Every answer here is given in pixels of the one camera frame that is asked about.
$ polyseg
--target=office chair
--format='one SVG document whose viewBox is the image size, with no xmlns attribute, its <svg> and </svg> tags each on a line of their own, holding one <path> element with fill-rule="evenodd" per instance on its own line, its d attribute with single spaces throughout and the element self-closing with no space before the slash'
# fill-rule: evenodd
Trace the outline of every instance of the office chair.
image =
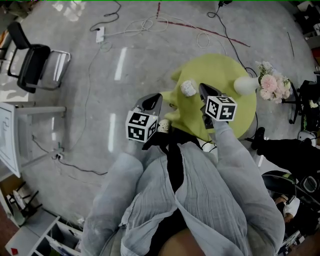
<svg viewBox="0 0 320 256">
<path fill-rule="evenodd" d="M 7 29 L 16 46 L 7 72 L 8 76 L 17 78 L 17 85 L 21 89 L 32 94 L 36 92 L 37 88 L 48 91 L 53 91 L 59 88 L 61 85 L 61 79 L 70 63 L 71 54 L 66 51 L 52 50 L 43 44 L 30 44 L 19 22 L 12 22 Z M 11 66 L 18 49 L 28 49 L 28 51 L 23 60 L 19 75 L 15 75 L 11 73 Z M 46 69 L 48 58 L 53 52 L 59 53 L 53 75 L 53 82 L 56 86 L 53 88 L 38 86 L 38 81 L 42 79 Z"/>
<path fill-rule="evenodd" d="M 288 101 L 283 99 L 282 103 L 295 104 L 295 111 L 293 120 L 290 119 L 289 123 L 294 124 L 297 116 L 302 116 L 301 119 L 301 130 L 306 129 L 310 132 L 317 132 L 320 128 L 320 109 L 319 107 L 311 108 L 309 101 L 312 100 L 314 103 L 318 103 L 320 99 L 320 72 L 315 71 L 317 74 L 317 82 L 305 80 L 301 87 L 297 90 L 294 85 L 291 84 L 294 101 Z"/>
</svg>

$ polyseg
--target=white container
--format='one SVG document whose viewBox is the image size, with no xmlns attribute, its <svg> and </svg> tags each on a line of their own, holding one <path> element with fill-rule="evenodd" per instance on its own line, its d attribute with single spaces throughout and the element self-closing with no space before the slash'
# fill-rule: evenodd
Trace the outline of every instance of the white container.
<svg viewBox="0 0 320 256">
<path fill-rule="evenodd" d="M 239 77 L 233 83 L 234 90 L 239 95 L 250 95 L 254 93 L 256 89 L 260 88 L 258 79 L 258 77 Z"/>
</svg>

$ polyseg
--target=round table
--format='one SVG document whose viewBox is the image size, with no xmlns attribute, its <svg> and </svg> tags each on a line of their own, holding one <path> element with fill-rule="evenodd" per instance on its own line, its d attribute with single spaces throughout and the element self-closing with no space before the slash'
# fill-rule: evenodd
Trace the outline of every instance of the round table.
<svg viewBox="0 0 320 256">
<path fill-rule="evenodd" d="M 256 112 L 256 94 L 239 95 L 234 90 L 234 81 L 239 77 L 246 77 L 246 70 L 234 59 L 216 53 L 209 53 L 194 58 L 171 75 L 176 81 L 173 91 L 162 92 L 163 99 L 177 107 L 174 112 L 167 113 L 164 117 L 172 121 L 172 126 L 197 136 L 204 141 L 210 141 L 208 133 L 214 130 L 206 130 L 202 112 L 200 109 L 204 103 L 199 93 L 191 97 L 185 97 L 180 85 L 186 80 L 195 80 L 197 86 L 200 83 L 213 86 L 223 94 L 232 97 L 237 103 L 234 121 L 229 122 L 236 138 L 242 136 L 250 127 Z"/>
</svg>

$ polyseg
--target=cable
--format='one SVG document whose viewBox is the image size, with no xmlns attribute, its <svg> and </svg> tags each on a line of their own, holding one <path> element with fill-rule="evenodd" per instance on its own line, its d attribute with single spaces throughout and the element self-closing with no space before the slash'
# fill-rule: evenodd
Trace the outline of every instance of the cable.
<svg viewBox="0 0 320 256">
<path fill-rule="evenodd" d="M 73 168 L 76 168 L 77 170 L 81 171 L 81 172 L 85 172 L 85 173 L 94 173 L 96 175 L 99 175 L 99 176 L 102 176 L 102 175 L 105 175 L 107 174 L 108 172 L 103 172 L 103 173 L 100 173 L 100 172 L 97 172 L 95 170 L 85 170 L 85 169 L 81 169 L 73 164 L 68 164 L 68 163 L 65 163 L 65 162 L 61 162 L 60 158 L 58 157 L 57 160 L 59 161 L 60 164 L 64 165 L 64 166 L 70 166 L 70 167 L 73 167 Z"/>
<path fill-rule="evenodd" d="M 254 136 L 256 136 L 256 133 L 257 133 L 257 130 L 258 130 L 258 127 L 259 127 L 257 112 L 255 112 L 255 118 L 256 118 L 255 132 L 254 132 L 254 135 L 250 137 L 250 139 L 252 139 Z"/>
<path fill-rule="evenodd" d="M 208 141 L 208 142 L 204 143 L 204 144 L 201 146 L 201 149 L 203 150 L 203 149 L 204 149 L 204 145 L 206 145 L 206 144 L 208 144 L 208 143 L 211 143 L 211 142 L 212 142 L 212 140 L 210 140 L 210 141 Z"/>
<path fill-rule="evenodd" d="M 41 150 L 43 150 L 43 151 L 46 152 L 46 153 L 49 153 L 49 151 L 45 150 L 43 147 L 41 147 L 41 146 L 39 145 L 39 143 L 35 140 L 35 136 L 33 136 L 33 135 L 32 135 L 32 141 L 33 141 Z M 57 156 L 56 158 L 52 158 L 52 159 L 53 159 L 53 160 L 58 160 L 58 161 L 60 162 L 60 164 L 62 164 L 62 165 L 74 167 L 74 168 L 78 169 L 78 170 L 81 171 L 81 172 L 94 173 L 94 174 L 99 175 L 99 176 L 102 176 L 102 175 L 105 175 L 105 174 L 108 173 L 108 172 L 100 173 L 100 172 L 97 172 L 97 171 L 95 171 L 95 170 L 85 170 L 85 169 L 81 169 L 81 168 L 79 168 L 79 167 L 77 167 L 77 166 L 75 166 L 75 165 L 73 165 L 73 164 L 68 164 L 68 163 L 65 163 L 65 162 L 61 162 L 61 161 L 60 161 L 60 156 Z"/>
<path fill-rule="evenodd" d="M 209 18 L 214 18 L 214 17 L 216 17 L 217 14 L 218 14 L 218 12 L 219 12 L 219 9 L 220 9 L 220 5 L 218 6 L 218 10 L 216 10 L 216 12 L 209 11 L 209 12 L 207 13 L 208 17 L 209 17 Z"/>
<path fill-rule="evenodd" d="M 41 146 L 39 145 L 38 142 L 36 142 L 35 136 L 33 136 L 33 135 L 32 135 L 32 141 L 33 141 L 42 151 L 44 151 L 44 152 L 46 152 L 46 153 L 49 153 L 49 151 L 46 151 L 43 147 L 41 147 Z"/>
<path fill-rule="evenodd" d="M 295 52 L 294 52 L 294 48 L 293 48 L 293 46 L 292 46 L 291 38 L 290 38 L 289 32 L 287 32 L 287 33 L 288 33 L 288 37 L 289 37 L 289 40 L 290 40 L 290 45 L 291 45 L 291 49 L 292 49 L 293 59 L 295 59 Z"/>
<path fill-rule="evenodd" d="M 81 134 L 80 136 L 78 137 L 78 139 L 76 140 L 76 142 L 73 144 L 73 146 L 69 149 L 69 151 L 72 151 L 73 148 L 78 144 L 78 142 L 80 141 L 80 139 L 82 138 L 84 132 L 85 132 L 85 129 L 87 127 L 87 103 L 88 103 L 88 99 L 89 99 L 89 95 L 90 95 L 90 91 L 91 91 L 91 78 L 90 78 L 90 68 L 91 68 L 91 65 L 92 63 L 94 62 L 96 56 L 98 55 L 100 51 L 100 48 L 99 50 L 96 52 L 96 54 L 94 55 L 93 59 L 91 60 L 90 64 L 89 64 L 89 67 L 88 67 L 88 82 L 89 82 L 89 88 L 88 88 L 88 93 L 87 93 L 87 96 L 86 96 L 86 99 L 85 99 L 85 103 L 84 103 L 84 125 L 83 125 L 83 129 L 81 131 Z"/>
<path fill-rule="evenodd" d="M 310 140 L 316 140 L 316 139 L 319 139 L 319 138 L 320 138 L 320 136 L 315 137 L 315 138 L 311 138 Z"/>
<path fill-rule="evenodd" d="M 257 73 L 256 73 L 251 67 L 245 67 L 245 65 L 244 65 L 244 64 L 242 63 L 242 61 L 240 60 L 239 55 L 238 55 L 238 52 L 237 52 L 234 44 L 232 43 L 232 41 L 230 40 L 230 38 L 229 38 L 229 36 L 228 36 L 228 34 L 227 34 L 227 28 L 226 28 L 226 26 L 224 25 L 224 23 L 222 22 L 220 16 L 218 15 L 218 11 L 219 11 L 219 8 L 218 8 L 218 10 L 217 10 L 216 12 L 213 12 L 213 11 L 207 12 L 206 15 L 207 15 L 209 18 L 211 18 L 211 19 L 214 18 L 214 17 L 216 17 L 216 16 L 219 18 L 219 21 L 220 21 L 220 23 L 222 24 L 223 29 L 224 29 L 225 37 L 229 40 L 230 44 L 232 45 L 232 48 L 233 48 L 233 50 L 234 50 L 234 52 L 235 52 L 235 55 L 236 55 L 238 61 L 240 62 L 240 64 L 242 65 L 242 67 L 243 67 L 246 71 L 247 71 L 247 69 L 252 70 L 252 71 L 254 72 L 254 74 L 256 75 L 256 77 L 258 77 L 258 76 L 257 76 Z"/>
<path fill-rule="evenodd" d="M 207 32 L 204 32 L 203 30 L 201 30 L 201 29 L 199 29 L 198 27 L 192 25 L 190 22 L 188 22 L 188 21 L 186 21 L 186 20 L 184 20 L 184 19 L 171 16 L 171 15 L 166 14 L 166 13 L 164 13 L 164 12 L 160 12 L 158 15 L 153 15 L 153 16 L 150 16 L 150 17 L 148 17 L 148 18 L 134 20 L 134 21 L 130 22 L 130 23 L 126 26 L 126 28 L 124 29 L 124 31 L 115 32 L 115 33 L 110 33 L 110 34 L 105 34 L 104 37 L 111 37 L 111 36 L 116 36 L 116 35 L 120 35 L 120 34 L 128 34 L 128 33 L 130 34 L 130 33 L 134 33 L 134 34 L 129 35 L 129 36 L 133 37 L 133 36 L 136 36 L 136 35 L 141 34 L 141 32 L 143 32 L 143 31 L 149 31 L 149 32 L 164 32 L 164 31 L 167 30 L 167 28 L 168 28 L 168 26 L 169 26 L 169 21 L 168 21 L 168 19 L 166 19 L 165 17 L 160 16 L 160 15 L 165 15 L 165 16 L 168 16 L 168 17 L 170 17 L 170 18 L 172 18 L 172 19 L 176 19 L 176 20 L 178 20 L 178 21 L 182 21 L 182 22 L 188 24 L 189 26 L 191 26 L 191 27 L 199 30 L 200 33 L 199 33 L 199 34 L 197 35 L 197 37 L 196 37 L 196 44 L 198 45 L 198 47 L 200 47 L 200 48 L 202 48 L 202 49 L 205 49 L 205 48 L 209 47 L 210 42 L 211 42 L 210 37 L 214 37 L 214 38 L 220 43 L 220 45 L 222 46 L 225 55 L 228 56 L 228 55 L 227 55 L 227 51 L 226 51 L 224 45 L 221 43 L 221 41 L 220 41 L 216 36 L 214 36 L 214 35 L 212 35 L 212 34 L 209 34 L 209 33 L 207 33 Z M 156 17 L 156 16 L 157 16 L 158 19 L 162 19 L 162 21 L 156 21 L 156 22 L 166 23 L 166 26 L 165 26 L 164 29 L 161 29 L 161 30 L 152 30 L 152 29 L 151 29 L 151 28 L 154 26 L 154 22 L 153 22 L 151 19 L 154 18 L 154 17 Z M 138 23 L 138 22 L 141 22 L 139 28 L 129 29 L 129 27 L 130 27 L 132 24 Z M 207 39 L 208 39 L 208 43 L 207 43 L 205 46 L 201 46 L 201 45 L 199 44 L 199 38 L 200 38 L 201 35 L 205 35 L 205 36 L 207 37 Z"/>
<path fill-rule="evenodd" d="M 115 11 L 115 12 L 111 12 L 111 13 L 107 13 L 105 15 L 103 15 L 103 17 L 110 17 L 112 15 L 116 15 L 116 17 L 113 19 L 113 20 L 110 20 L 110 21 L 101 21 L 101 22 L 98 22 L 96 24 L 94 24 L 91 28 L 90 28 L 90 31 L 93 32 L 93 31 L 98 31 L 99 28 L 96 28 L 96 29 L 93 29 L 93 27 L 95 27 L 96 25 L 99 25 L 99 24 L 108 24 L 108 23 L 112 23 L 112 22 L 115 22 L 116 20 L 119 19 L 119 10 L 121 8 L 121 4 L 118 3 L 117 1 L 113 0 L 115 3 L 117 3 L 119 5 L 118 9 Z"/>
<path fill-rule="evenodd" d="M 212 148 L 209 152 L 211 152 L 212 150 L 214 150 L 214 149 L 216 149 L 217 148 L 217 146 L 215 146 L 214 148 Z"/>
</svg>

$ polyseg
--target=small white object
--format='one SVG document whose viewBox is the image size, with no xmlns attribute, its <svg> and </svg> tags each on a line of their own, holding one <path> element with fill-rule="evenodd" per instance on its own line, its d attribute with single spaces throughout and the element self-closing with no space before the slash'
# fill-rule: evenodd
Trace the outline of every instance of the small white object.
<svg viewBox="0 0 320 256">
<path fill-rule="evenodd" d="M 195 95 L 197 93 L 196 91 L 196 82 L 194 80 L 187 80 L 184 81 L 181 85 L 181 92 L 183 95 L 185 95 L 187 98 Z"/>
<path fill-rule="evenodd" d="M 248 76 L 239 77 L 233 83 L 234 90 L 239 95 L 250 95 L 260 87 L 258 79 L 259 79 L 258 77 L 255 77 L 255 78 L 248 77 Z"/>
<path fill-rule="evenodd" d="M 125 121 L 126 138 L 147 142 L 157 131 L 158 116 L 129 111 Z"/>
<path fill-rule="evenodd" d="M 209 96 L 205 113 L 216 121 L 233 121 L 237 106 L 236 101 L 231 97 Z"/>
<path fill-rule="evenodd" d="M 99 30 L 96 31 L 95 42 L 98 44 L 98 43 L 103 42 L 104 40 L 105 40 L 105 27 L 101 26 L 101 27 L 99 27 Z"/>
<path fill-rule="evenodd" d="M 170 121 L 168 119 L 163 119 L 159 122 L 158 132 L 168 134 L 170 126 Z"/>
</svg>

